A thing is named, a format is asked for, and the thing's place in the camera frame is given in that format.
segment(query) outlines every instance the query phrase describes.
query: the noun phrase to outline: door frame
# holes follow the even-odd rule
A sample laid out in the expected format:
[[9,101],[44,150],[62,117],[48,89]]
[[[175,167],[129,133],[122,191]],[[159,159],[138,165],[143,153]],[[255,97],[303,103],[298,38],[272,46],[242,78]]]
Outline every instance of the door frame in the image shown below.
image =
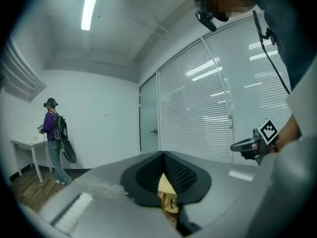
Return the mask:
[[158,123],[158,150],[160,151],[160,132],[159,132],[159,74],[157,71],[147,80],[145,81],[139,88],[139,142],[140,142],[140,154],[142,154],[142,146],[141,146],[141,87],[145,85],[152,77],[156,76],[156,103],[157,103],[157,123]]

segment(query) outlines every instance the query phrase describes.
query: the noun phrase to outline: shoe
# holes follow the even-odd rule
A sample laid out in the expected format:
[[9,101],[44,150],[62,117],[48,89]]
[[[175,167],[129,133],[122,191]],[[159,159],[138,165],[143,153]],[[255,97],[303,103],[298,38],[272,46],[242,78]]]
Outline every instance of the shoe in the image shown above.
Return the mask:
[[65,184],[66,184],[65,182],[60,182],[59,180],[56,180],[56,183],[62,184],[62,185],[65,185]]

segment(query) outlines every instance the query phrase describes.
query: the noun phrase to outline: black and white square marker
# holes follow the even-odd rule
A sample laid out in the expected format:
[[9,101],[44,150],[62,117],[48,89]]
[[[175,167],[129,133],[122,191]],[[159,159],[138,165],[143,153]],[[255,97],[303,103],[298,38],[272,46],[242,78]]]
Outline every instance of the black and white square marker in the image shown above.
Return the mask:
[[266,142],[266,144],[270,144],[273,139],[278,135],[278,131],[271,122],[269,118],[267,118],[259,127],[258,131],[261,134],[262,138]]

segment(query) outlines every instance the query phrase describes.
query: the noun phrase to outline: jeans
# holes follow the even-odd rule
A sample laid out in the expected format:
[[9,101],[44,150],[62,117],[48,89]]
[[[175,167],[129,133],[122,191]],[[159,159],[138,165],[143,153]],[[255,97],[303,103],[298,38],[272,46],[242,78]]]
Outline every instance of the jeans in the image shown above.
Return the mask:
[[71,183],[72,179],[66,174],[65,170],[60,164],[60,141],[48,141],[49,154],[52,161],[53,168],[55,169],[56,179],[62,183]]

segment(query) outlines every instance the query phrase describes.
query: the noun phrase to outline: person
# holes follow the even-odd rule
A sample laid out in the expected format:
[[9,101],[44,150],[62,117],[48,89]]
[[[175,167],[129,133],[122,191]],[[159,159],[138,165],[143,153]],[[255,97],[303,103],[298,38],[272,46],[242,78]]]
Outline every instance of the person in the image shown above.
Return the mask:
[[44,107],[47,108],[48,112],[45,115],[43,131],[47,134],[48,149],[55,170],[56,182],[60,184],[69,184],[72,182],[72,179],[60,164],[61,142],[55,140],[53,132],[54,120],[55,117],[58,116],[58,113],[55,110],[56,106],[58,106],[58,103],[53,98],[49,98],[48,101],[44,103]]
[[[317,53],[314,24],[310,22],[314,0],[204,0],[207,12],[230,17],[251,10],[258,5],[273,32],[278,53],[286,65],[291,90],[303,77]],[[300,135],[295,117],[291,115],[276,141],[277,150]],[[275,152],[270,145],[268,152]]]

